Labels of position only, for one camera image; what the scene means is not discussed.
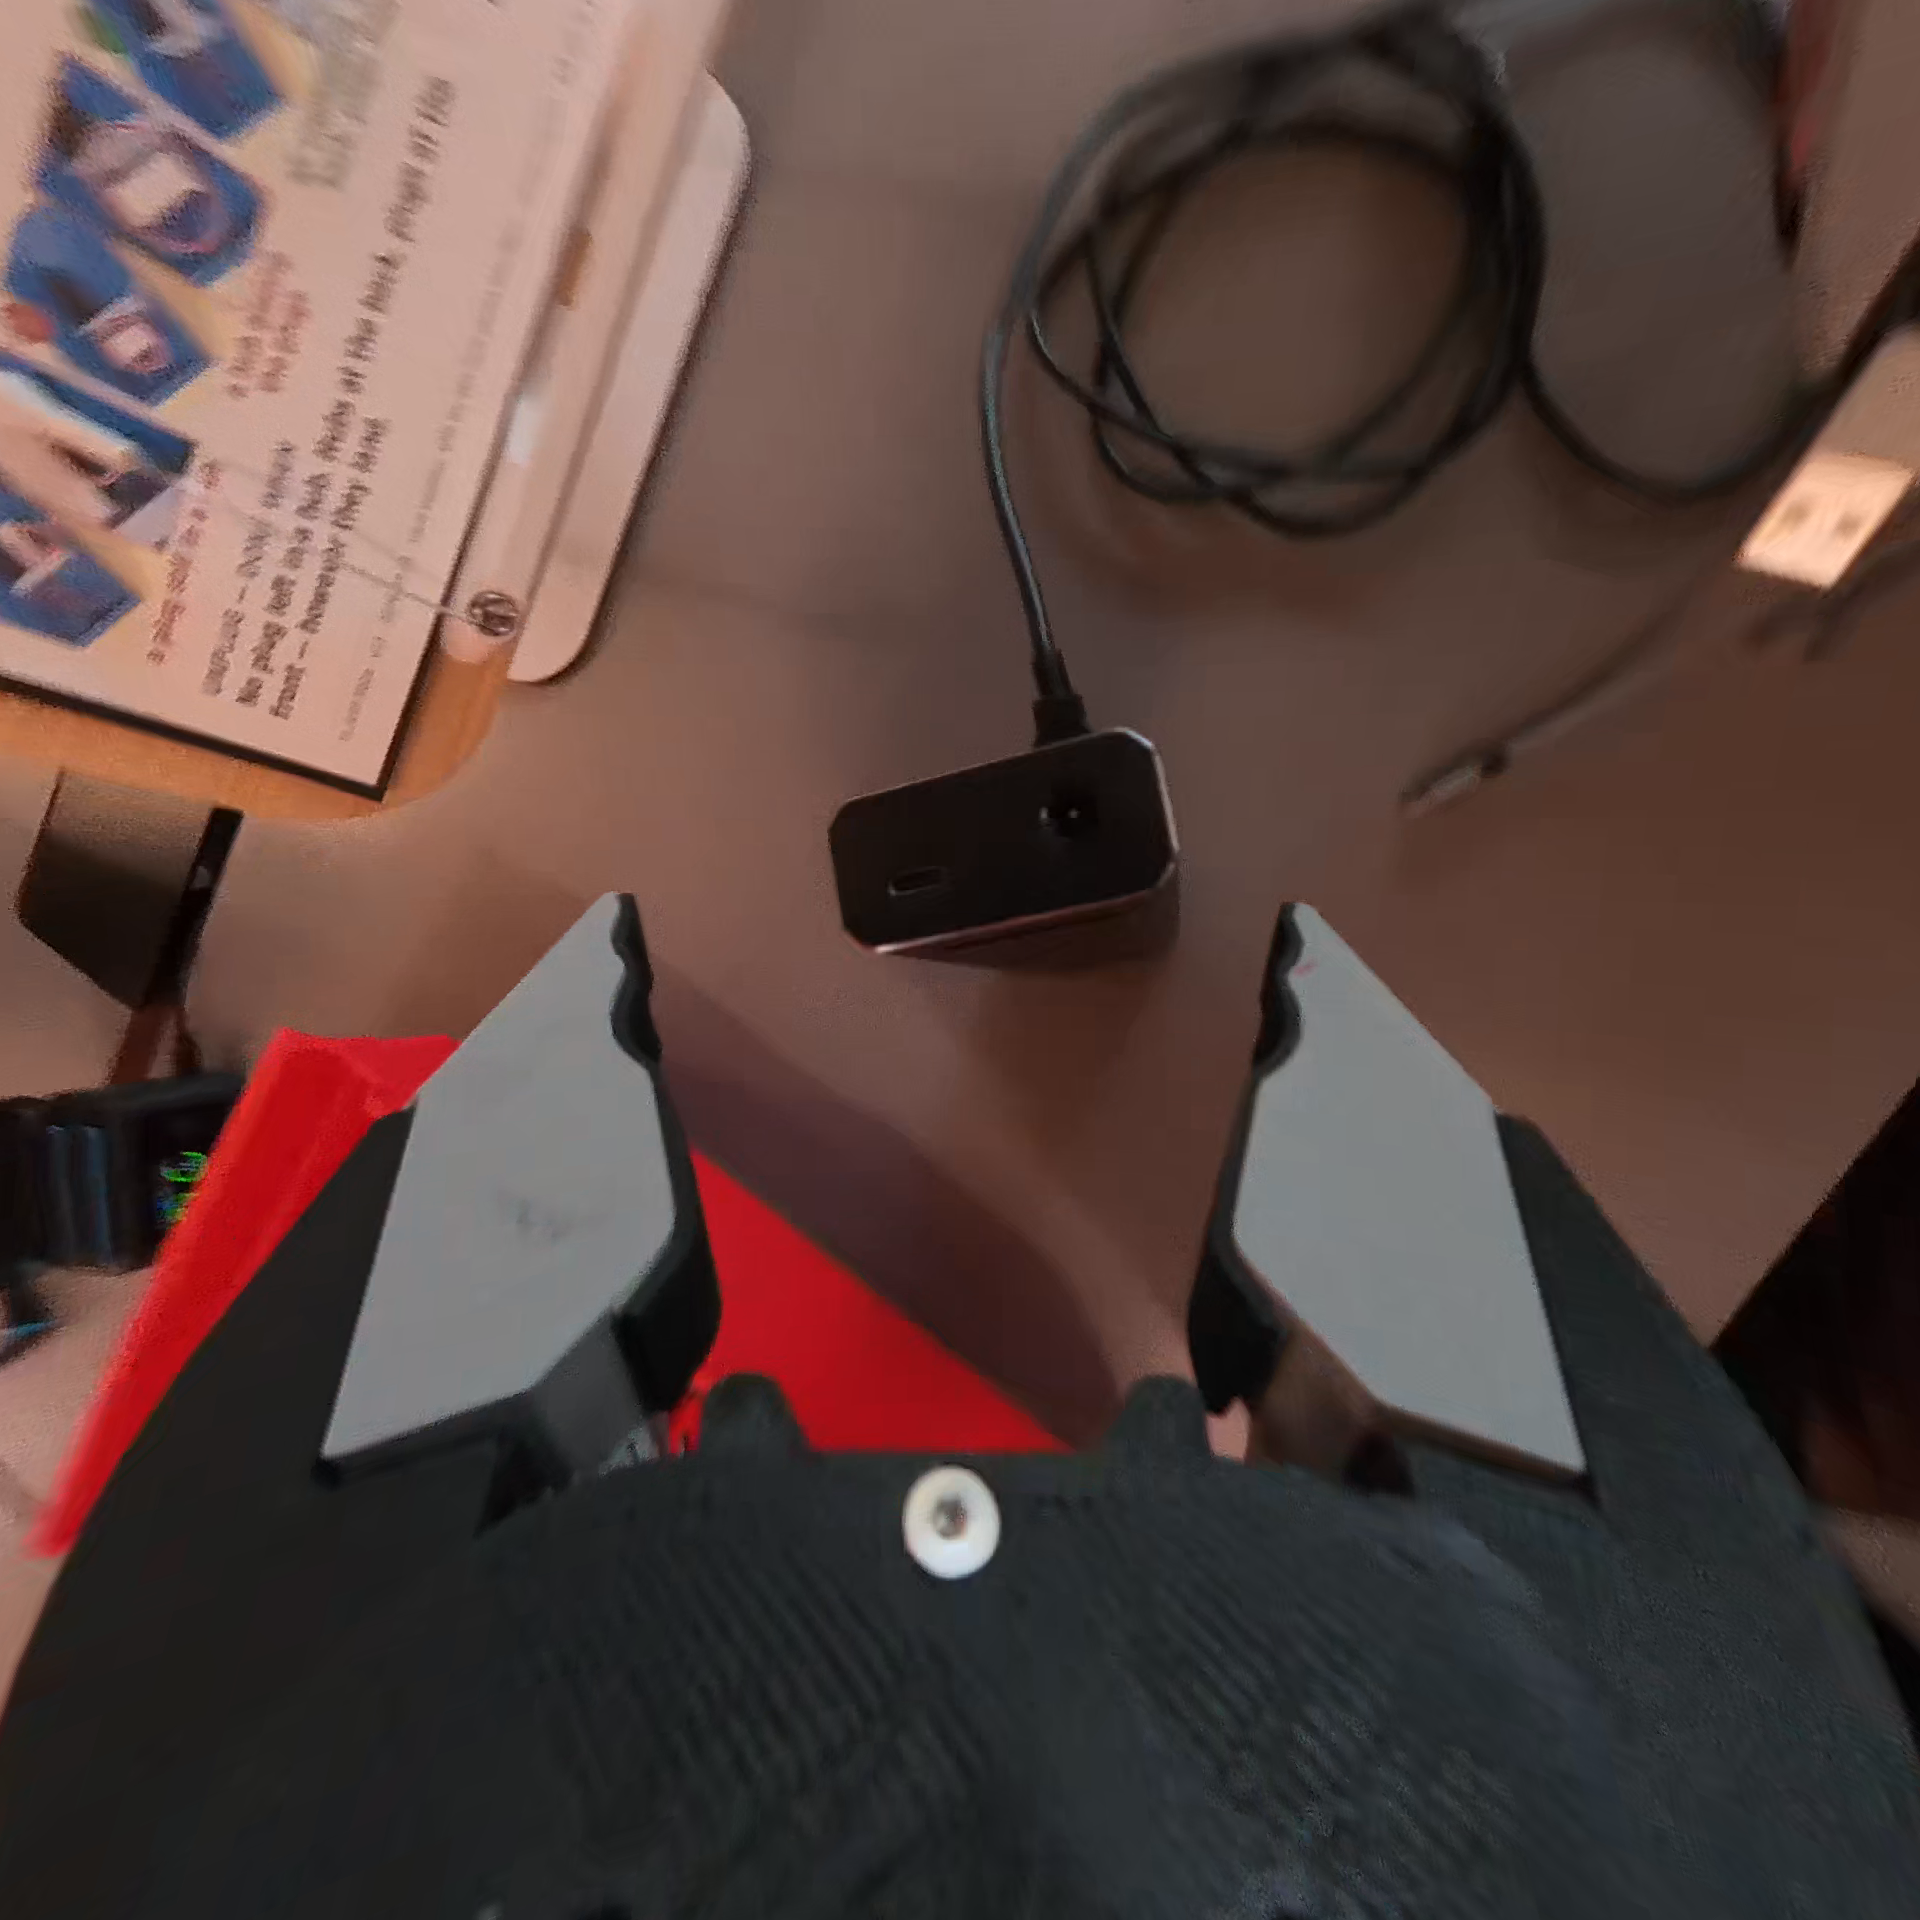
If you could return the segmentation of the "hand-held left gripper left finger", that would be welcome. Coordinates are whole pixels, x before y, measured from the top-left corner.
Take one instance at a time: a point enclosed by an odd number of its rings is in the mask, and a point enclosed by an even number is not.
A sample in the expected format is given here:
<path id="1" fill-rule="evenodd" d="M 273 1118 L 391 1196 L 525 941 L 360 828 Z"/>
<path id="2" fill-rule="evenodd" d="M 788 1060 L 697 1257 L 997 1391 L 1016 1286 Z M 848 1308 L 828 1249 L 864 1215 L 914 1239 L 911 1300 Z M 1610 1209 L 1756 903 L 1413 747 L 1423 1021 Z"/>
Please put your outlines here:
<path id="1" fill-rule="evenodd" d="M 402 1114 L 316 1462 L 477 1453 L 493 1510 L 670 1458 L 721 1286 L 632 895 L 603 895 Z"/>

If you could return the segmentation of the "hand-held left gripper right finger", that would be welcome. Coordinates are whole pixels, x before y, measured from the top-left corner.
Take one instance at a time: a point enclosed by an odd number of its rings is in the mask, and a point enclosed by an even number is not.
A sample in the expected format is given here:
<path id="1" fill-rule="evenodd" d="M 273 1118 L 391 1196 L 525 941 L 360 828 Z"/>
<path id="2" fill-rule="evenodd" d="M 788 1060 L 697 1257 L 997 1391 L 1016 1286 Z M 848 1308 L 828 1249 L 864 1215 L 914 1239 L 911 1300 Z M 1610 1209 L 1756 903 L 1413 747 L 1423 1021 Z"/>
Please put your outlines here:
<path id="1" fill-rule="evenodd" d="M 1257 1421 L 1295 1337 L 1365 1429 L 1585 1478 L 1493 1102 L 1329 919 L 1285 903 L 1189 1298 L 1205 1411 Z"/>

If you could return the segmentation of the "black usb hub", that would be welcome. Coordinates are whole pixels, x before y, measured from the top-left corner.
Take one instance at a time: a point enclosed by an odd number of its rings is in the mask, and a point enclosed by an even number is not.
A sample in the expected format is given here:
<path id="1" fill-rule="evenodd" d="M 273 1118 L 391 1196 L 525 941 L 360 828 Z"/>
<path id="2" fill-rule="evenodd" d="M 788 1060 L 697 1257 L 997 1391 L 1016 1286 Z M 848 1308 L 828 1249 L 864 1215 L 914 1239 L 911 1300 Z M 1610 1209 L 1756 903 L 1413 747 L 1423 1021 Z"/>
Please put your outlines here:
<path id="1" fill-rule="evenodd" d="M 1163 952 L 1179 926 L 1164 761 L 1088 731 L 844 801 L 828 828 L 864 952 L 1065 973 Z"/>

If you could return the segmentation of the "red flat sheet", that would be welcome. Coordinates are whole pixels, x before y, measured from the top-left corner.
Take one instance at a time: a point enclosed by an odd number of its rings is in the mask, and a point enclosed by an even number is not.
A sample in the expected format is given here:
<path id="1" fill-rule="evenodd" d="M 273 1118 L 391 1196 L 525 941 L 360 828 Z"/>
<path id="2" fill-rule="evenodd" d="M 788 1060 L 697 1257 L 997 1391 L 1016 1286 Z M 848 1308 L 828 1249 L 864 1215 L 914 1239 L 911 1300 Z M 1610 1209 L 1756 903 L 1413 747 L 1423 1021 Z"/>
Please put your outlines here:
<path id="1" fill-rule="evenodd" d="M 155 1280 L 75 1429 L 25 1536 L 29 1555 L 66 1552 L 118 1461 L 168 1386 L 327 1177 L 398 1114 L 452 1054 L 447 1038 L 335 1041 L 292 1028 L 265 1046 L 209 1187 L 166 1239 Z M 1040 1453 L 1065 1445 L 992 1382 L 781 1220 L 707 1158 L 694 1158 L 721 1321 L 670 1417 L 683 1452 L 707 1392 L 732 1376 L 774 1379 L 803 1436 L 828 1452 Z"/>

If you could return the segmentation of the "black device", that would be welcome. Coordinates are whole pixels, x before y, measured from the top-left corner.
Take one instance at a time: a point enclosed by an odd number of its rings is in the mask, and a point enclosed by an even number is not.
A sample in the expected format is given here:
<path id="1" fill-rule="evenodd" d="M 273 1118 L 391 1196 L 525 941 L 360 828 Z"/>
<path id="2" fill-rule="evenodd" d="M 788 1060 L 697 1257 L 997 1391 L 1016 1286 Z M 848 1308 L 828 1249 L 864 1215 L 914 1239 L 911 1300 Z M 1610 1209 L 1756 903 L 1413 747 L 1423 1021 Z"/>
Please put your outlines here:
<path id="1" fill-rule="evenodd" d="M 194 1072 L 2 1105 L 2 1268 L 128 1274 L 193 1203 L 245 1089 Z"/>

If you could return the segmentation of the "printed instruction sheet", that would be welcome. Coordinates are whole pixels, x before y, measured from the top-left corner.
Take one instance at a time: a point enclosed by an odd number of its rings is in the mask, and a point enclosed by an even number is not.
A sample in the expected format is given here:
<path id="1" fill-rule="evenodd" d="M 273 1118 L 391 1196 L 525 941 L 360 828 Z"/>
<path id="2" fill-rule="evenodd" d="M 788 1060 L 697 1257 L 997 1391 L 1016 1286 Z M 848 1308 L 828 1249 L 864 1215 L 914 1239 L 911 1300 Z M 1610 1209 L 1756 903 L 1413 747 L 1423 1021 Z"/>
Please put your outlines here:
<path id="1" fill-rule="evenodd" d="M 634 4 L 2 5 L 2 693 L 379 795 Z"/>

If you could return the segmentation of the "white rounded board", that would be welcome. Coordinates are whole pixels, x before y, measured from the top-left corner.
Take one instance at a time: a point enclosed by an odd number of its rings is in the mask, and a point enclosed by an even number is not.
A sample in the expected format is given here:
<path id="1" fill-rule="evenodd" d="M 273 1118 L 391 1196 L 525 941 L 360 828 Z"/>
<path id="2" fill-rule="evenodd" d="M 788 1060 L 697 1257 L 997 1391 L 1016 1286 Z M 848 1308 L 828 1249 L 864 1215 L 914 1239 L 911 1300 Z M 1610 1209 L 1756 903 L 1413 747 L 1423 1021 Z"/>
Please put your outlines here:
<path id="1" fill-rule="evenodd" d="M 732 4 L 640 4 L 446 588 L 439 652 L 545 686 L 589 651 L 752 171 L 710 62 Z"/>

